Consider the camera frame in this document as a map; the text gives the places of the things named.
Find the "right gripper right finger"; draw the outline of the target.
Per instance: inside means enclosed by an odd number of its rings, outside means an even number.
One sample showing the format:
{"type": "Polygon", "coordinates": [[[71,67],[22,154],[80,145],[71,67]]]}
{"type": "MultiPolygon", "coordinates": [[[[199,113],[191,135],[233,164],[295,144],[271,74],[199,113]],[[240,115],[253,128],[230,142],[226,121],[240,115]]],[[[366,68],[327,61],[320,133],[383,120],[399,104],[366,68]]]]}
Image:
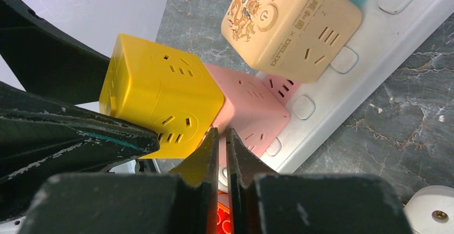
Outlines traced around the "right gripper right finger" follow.
{"type": "Polygon", "coordinates": [[[411,233],[392,186],[369,174],[279,174],[226,135],[233,233],[411,233]]]}

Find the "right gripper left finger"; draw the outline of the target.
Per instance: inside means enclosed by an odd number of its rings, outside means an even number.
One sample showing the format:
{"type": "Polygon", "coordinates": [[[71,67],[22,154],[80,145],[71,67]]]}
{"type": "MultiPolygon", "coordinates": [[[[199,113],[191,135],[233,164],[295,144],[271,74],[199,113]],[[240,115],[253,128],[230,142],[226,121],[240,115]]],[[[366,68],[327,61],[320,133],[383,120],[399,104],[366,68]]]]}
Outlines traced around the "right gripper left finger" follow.
{"type": "Polygon", "coordinates": [[[20,233],[216,233],[218,143],[166,174],[65,173],[35,195],[20,233]]]}

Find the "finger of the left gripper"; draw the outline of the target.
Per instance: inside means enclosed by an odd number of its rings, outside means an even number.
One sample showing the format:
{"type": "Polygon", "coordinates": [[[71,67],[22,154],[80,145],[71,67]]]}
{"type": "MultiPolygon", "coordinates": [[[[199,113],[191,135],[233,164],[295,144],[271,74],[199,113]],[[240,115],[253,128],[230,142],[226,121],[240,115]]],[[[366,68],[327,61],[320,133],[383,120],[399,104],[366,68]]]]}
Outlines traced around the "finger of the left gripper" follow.
{"type": "Polygon", "coordinates": [[[26,91],[70,104],[99,99],[110,60],[22,0],[1,0],[1,56],[26,91]]]}
{"type": "Polygon", "coordinates": [[[107,172],[159,148],[152,130],[1,83],[1,221],[24,216],[53,175],[107,172]]]}

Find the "pink adapter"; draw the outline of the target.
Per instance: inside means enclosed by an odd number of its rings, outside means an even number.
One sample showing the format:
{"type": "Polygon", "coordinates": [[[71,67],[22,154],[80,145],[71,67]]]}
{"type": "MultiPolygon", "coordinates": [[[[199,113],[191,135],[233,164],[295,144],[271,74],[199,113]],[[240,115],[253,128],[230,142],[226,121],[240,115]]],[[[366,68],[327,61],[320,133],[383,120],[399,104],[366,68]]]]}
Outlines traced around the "pink adapter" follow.
{"type": "Polygon", "coordinates": [[[224,95],[224,103],[210,127],[220,134],[219,166],[226,167],[226,134],[236,130],[243,144],[257,157],[264,154],[288,124],[288,110],[254,75],[206,64],[224,95]]]}

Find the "yellow cube adapter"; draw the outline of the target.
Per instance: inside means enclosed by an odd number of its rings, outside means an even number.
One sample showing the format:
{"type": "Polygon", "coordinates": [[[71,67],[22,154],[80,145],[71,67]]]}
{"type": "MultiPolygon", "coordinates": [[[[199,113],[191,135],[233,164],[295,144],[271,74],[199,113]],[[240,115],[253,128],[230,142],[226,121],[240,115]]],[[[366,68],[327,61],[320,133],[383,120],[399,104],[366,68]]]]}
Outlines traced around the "yellow cube adapter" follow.
{"type": "Polygon", "coordinates": [[[224,95],[197,55],[119,34],[99,106],[102,114],[157,133],[147,158],[186,158],[199,146],[224,95]]]}

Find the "orange cube adapter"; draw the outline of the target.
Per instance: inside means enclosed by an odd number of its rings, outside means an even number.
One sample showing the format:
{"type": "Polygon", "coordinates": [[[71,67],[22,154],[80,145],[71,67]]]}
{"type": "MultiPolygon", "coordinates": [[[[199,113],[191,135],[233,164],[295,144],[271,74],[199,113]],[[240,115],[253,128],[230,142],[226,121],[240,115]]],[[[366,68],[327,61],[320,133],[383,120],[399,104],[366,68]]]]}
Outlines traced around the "orange cube adapter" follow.
{"type": "Polygon", "coordinates": [[[221,32],[251,68],[310,83],[361,21],[349,0],[232,0],[221,32]]]}

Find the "white long power strip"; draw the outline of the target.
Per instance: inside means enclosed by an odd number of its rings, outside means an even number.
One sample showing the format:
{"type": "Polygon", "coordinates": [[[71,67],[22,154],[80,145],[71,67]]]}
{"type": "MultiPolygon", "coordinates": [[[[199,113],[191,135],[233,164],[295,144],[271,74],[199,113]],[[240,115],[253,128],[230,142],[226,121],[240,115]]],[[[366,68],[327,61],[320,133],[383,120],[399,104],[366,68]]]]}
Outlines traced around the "white long power strip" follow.
{"type": "Polygon", "coordinates": [[[294,172],[453,13],[453,0],[360,1],[359,29],[285,103],[290,122],[260,156],[277,172],[294,172]]]}

